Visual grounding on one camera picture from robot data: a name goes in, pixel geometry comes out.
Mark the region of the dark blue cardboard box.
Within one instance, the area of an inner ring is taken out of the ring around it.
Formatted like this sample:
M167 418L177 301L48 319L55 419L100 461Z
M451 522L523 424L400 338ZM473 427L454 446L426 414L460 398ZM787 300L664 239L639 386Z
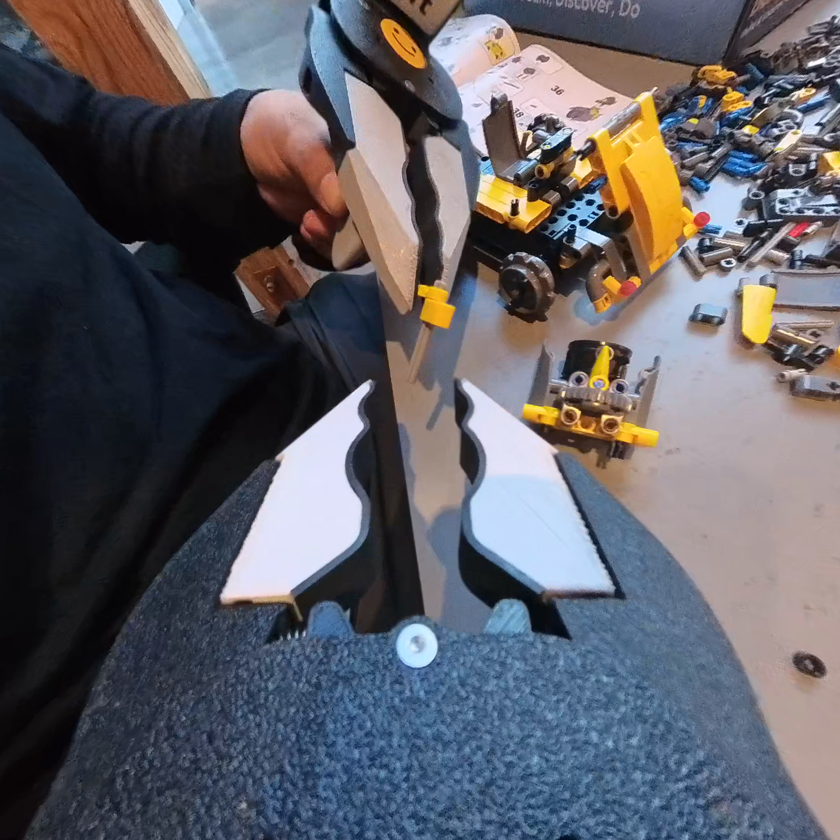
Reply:
M466 1L514 29L687 65L716 65L755 45L804 1Z

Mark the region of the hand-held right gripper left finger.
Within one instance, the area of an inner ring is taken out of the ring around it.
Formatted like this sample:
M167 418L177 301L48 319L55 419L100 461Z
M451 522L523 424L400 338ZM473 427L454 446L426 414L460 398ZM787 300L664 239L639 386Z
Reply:
M371 525L371 500L354 457L371 430L372 380L276 457L277 469L233 561L223 606L312 606L355 564Z

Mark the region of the instruction booklet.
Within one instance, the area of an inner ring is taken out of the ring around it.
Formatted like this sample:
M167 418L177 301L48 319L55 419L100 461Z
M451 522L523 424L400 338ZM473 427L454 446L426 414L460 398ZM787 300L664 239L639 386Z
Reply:
M456 84L480 155L488 154L482 122L495 95L503 93L512 103L519 133L539 115L552 113L572 130L574 146L631 101L586 77L550 48L521 46L512 27L495 15L451 19L431 51Z

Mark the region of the person's left forearm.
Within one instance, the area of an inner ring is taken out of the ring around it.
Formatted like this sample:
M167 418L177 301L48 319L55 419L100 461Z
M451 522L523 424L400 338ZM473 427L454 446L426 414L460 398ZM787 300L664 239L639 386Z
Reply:
M2 117L122 242L218 246L237 264L297 231L259 193L240 129L257 91L165 107L2 46Z

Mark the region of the yellow toy vehicle model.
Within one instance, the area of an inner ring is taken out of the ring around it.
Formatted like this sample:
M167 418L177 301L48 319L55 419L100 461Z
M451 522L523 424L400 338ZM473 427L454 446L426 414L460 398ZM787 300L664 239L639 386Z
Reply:
M595 313L621 306L707 224L683 196L651 93L579 149L557 115L519 134L514 114L505 94L492 96L469 227L509 314L545 319L574 280Z

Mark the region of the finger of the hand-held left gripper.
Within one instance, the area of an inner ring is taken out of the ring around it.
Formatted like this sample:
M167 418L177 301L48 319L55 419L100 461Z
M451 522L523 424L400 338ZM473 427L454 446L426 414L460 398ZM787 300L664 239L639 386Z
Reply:
M449 292L466 241L472 211L461 153L444 137L428 137L423 151L433 194L424 256L430 259L426 278Z
M394 308L413 308L419 237L406 181L403 126L373 87L346 72L353 145L345 152L338 178L349 217L332 243L336 270L360 265L363 256Z

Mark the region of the grey desk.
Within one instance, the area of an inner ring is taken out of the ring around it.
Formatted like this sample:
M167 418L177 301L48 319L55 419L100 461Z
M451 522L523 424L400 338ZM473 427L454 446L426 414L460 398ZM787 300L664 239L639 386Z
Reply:
M425 612L477 629L487 609L457 570L459 467L454 379L516 418L543 344L560 361L573 340L633 352L631 377L661 357L648 424L655 448L598 468L579 459L672 553L696 583L744 666L796 786L838 838L838 403L794 397L767 351L739 340L739 273L696 278L678 256L621 306L596 315L582 286L544 321L501 305L497 274L465 256L456 313L436 332L413 384L417 316L385 304L385 334L409 481ZM688 321L707 303L719 328Z

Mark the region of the person's left hand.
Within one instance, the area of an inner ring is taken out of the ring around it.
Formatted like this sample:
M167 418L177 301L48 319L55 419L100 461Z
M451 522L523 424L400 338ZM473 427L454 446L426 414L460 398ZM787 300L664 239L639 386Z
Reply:
M239 137L263 201L302 243L330 259L349 211L327 123L301 93L266 90L250 99Z

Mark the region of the person's dark clothing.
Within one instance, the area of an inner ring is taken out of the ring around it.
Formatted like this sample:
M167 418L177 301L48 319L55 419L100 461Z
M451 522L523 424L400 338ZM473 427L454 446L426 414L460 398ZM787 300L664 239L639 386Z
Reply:
M120 241L1 115L2 838L25 835L127 615L348 387L218 246Z

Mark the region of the toy wheel gear subassembly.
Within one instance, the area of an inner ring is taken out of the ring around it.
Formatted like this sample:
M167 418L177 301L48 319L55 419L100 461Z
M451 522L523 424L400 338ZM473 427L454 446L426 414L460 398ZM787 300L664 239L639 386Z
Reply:
M648 419L662 359L656 355L633 380L628 376L632 358L623 344L580 339L570 342L557 361L543 344L521 419L553 445L595 452L601 468L655 448L659 431Z

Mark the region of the pile of loose toy pieces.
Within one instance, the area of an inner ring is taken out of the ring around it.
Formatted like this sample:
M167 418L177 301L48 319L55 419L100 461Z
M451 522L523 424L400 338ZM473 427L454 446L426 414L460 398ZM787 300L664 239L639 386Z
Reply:
M738 338L780 366L801 399L838 403L839 23L830 17L772 52L696 68L657 95L681 183L696 196L722 176L744 187L729 228L707 224L680 257L696 277L739 273ZM765 344L740 332L739 289L775 285Z

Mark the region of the grey toy axle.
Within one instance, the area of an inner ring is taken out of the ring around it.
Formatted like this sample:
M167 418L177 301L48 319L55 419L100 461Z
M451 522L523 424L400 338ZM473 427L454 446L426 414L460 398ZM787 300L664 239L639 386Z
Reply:
M413 352L408 363L406 381L413 384L417 381L418 374L423 367L427 347L433 335L434 328L427 322L421 321L420 330L416 337Z

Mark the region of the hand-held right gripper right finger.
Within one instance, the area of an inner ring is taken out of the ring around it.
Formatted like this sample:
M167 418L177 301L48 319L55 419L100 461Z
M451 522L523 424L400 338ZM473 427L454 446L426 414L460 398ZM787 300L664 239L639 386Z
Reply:
M455 380L455 411L470 548L539 599L613 598L552 445L465 378Z

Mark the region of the yellow curved toy panel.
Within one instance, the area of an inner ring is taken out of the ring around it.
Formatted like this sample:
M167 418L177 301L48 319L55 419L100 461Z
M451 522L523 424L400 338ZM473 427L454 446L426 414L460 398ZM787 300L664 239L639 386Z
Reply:
M747 283L739 289L741 301L740 332L745 342L762 345L767 342L773 326L775 285Z

